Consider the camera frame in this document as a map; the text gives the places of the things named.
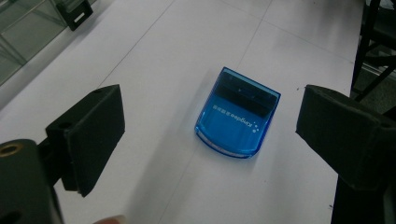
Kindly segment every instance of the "black foam pad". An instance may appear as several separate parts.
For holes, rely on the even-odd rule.
[[[305,87],[296,132],[353,189],[376,189],[396,146],[395,121],[313,85]]]

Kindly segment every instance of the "transparent blue plastic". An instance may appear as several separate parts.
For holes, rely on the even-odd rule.
[[[252,157],[262,145],[279,98],[280,93],[224,67],[195,131],[222,154]]]

